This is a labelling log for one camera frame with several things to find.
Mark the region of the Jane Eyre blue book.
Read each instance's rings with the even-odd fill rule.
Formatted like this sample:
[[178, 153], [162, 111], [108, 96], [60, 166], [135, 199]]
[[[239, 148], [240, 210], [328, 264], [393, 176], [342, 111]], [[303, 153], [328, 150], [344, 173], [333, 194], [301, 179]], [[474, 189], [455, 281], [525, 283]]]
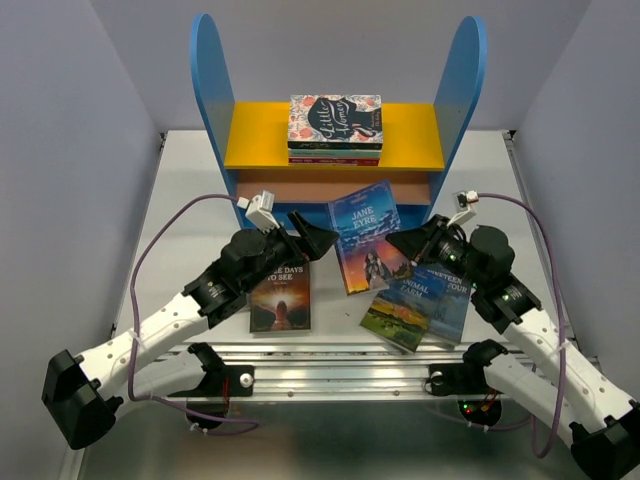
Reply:
[[346, 293], [387, 288], [413, 274], [410, 261], [387, 240], [401, 230], [391, 184], [384, 180], [328, 204]]

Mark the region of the Animal Farm book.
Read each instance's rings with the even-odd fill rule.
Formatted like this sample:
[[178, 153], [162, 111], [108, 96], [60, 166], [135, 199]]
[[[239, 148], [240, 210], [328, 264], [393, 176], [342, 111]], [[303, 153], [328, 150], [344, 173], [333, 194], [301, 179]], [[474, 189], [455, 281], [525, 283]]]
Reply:
[[406, 353], [415, 353], [446, 294], [444, 278], [426, 268], [394, 281], [374, 297], [359, 326]]

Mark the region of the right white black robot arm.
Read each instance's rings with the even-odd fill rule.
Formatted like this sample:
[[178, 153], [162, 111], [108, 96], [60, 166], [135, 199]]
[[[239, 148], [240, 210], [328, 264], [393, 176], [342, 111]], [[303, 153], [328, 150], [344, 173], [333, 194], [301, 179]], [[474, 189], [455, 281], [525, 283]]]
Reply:
[[561, 339], [560, 325], [512, 273], [515, 252], [504, 232], [480, 226], [464, 239], [458, 225], [436, 215], [386, 239], [415, 264], [438, 265], [470, 281], [479, 316], [537, 368], [525, 368], [503, 345], [485, 340], [442, 373], [442, 386], [461, 380], [472, 390], [487, 386], [507, 395], [555, 428], [591, 479], [621, 479], [638, 467], [638, 401]]

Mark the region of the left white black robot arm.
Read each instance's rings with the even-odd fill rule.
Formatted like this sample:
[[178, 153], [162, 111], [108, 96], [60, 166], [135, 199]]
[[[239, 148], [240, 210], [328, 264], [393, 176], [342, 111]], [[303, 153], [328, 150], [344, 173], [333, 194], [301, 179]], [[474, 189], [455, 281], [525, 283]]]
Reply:
[[321, 259], [339, 237], [296, 211], [288, 218], [295, 234], [280, 225], [237, 231], [203, 273], [127, 333], [76, 355], [62, 350], [49, 360], [42, 401], [71, 449], [93, 444], [113, 427], [124, 404], [119, 391], [141, 369], [234, 315], [279, 268]]

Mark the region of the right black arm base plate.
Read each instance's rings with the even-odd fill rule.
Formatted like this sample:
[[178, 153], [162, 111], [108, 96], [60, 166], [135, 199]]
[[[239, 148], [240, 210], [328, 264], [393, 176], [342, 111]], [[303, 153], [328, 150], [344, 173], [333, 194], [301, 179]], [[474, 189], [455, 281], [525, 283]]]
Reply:
[[429, 366], [424, 389], [433, 396], [484, 395], [491, 390], [509, 395], [516, 390], [516, 376], [531, 376], [530, 368], [519, 362], [497, 362], [487, 366], [472, 363], [437, 363]]

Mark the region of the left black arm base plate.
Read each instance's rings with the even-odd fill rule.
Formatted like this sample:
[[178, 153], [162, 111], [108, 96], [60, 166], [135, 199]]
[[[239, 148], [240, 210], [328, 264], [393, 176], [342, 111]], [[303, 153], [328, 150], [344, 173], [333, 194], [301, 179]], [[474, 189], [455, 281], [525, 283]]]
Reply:
[[193, 386], [175, 390], [169, 397], [251, 397], [255, 368], [250, 364], [199, 367]]

